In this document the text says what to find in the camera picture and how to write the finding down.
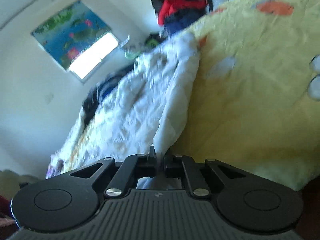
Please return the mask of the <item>red garment on pile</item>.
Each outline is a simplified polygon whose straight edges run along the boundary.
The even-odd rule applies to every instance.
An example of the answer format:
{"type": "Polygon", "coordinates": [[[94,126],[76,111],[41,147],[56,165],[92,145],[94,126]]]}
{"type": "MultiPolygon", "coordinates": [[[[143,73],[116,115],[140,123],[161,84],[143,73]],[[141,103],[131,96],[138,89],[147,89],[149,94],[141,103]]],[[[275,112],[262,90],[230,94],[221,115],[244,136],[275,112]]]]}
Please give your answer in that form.
{"type": "Polygon", "coordinates": [[[207,5],[206,0],[164,0],[163,5],[158,13],[158,24],[164,25],[166,17],[181,9],[204,9],[207,5]]]}

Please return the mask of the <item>dark blue garment on pile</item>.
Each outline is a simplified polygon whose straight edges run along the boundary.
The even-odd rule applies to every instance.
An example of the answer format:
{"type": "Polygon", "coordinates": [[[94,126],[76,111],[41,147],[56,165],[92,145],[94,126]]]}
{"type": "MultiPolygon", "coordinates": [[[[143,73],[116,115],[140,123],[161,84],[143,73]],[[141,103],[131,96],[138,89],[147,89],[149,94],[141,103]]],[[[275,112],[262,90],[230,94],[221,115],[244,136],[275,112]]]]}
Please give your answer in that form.
{"type": "Polygon", "coordinates": [[[164,28],[170,34],[183,30],[206,14],[205,9],[182,9],[164,20],[164,28]]]}

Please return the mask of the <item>yellow carrot print bedspread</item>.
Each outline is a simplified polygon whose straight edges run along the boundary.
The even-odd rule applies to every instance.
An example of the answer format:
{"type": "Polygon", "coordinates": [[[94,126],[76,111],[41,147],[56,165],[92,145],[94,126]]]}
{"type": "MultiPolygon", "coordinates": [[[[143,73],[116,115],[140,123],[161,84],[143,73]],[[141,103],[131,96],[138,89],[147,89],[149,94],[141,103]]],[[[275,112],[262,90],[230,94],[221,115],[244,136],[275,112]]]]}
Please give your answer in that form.
{"type": "Polygon", "coordinates": [[[172,153],[301,190],[319,175],[319,0],[229,0],[188,31],[206,43],[172,153]]]}

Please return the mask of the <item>bright window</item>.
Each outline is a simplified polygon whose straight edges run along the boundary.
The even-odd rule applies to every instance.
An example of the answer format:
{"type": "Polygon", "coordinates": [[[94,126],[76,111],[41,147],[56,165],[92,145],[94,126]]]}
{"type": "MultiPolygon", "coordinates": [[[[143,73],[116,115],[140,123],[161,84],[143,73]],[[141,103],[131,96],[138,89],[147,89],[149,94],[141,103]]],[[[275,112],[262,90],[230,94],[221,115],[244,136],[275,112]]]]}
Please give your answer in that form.
{"type": "Polygon", "coordinates": [[[118,40],[111,33],[106,33],[99,38],[91,47],[80,54],[70,65],[68,70],[78,78],[84,80],[87,75],[119,45],[118,40]]]}

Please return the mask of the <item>lotus print window blind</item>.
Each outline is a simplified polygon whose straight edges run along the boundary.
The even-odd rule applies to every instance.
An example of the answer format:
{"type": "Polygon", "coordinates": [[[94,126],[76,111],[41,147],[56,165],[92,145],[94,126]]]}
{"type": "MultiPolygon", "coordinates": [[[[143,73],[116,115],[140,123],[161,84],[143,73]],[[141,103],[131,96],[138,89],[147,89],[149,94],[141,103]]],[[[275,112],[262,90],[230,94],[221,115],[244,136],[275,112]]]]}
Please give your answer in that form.
{"type": "Polygon", "coordinates": [[[48,18],[31,35],[68,70],[79,55],[110,31],[109,25],[78,0],[48,18]]]}

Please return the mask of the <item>dark blue striped clothes pile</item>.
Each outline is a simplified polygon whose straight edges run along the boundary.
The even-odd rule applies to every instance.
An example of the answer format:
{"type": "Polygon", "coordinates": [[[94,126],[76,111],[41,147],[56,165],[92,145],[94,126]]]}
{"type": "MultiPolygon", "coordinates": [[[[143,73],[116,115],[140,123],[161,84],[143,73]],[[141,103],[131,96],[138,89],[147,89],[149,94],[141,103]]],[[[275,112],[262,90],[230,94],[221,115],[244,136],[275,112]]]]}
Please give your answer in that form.
{"type": "Polygon", "coordinates": [[[108,74],[102,81],[97,83],[89,91],[87,98],[82,103],[82,109],[84,110],[84,124],[85,127],[95,116],[95,112],[100,104],[102,104],[104,98],[108,96],[114,90],[119,81],[129,72],[134,69],[135,65],[131,64],[121,70],[108,74]]]}

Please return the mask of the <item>white quilted down jacket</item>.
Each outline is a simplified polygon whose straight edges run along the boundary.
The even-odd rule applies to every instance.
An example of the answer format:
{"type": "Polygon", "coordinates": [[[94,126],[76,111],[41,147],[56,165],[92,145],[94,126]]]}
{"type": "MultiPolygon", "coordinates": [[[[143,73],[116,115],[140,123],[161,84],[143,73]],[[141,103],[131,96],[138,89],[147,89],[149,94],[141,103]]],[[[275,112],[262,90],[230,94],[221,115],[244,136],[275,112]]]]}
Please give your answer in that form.
{"type": "Polygon", "coordinates": [[[157,160],[182,134],[193,83],[200,64],[194,34],[177,34],[138,57],[85,123],[85,111],[47,170],[52,178],[104,158],[116,162],[155,149],[157,160]]]}

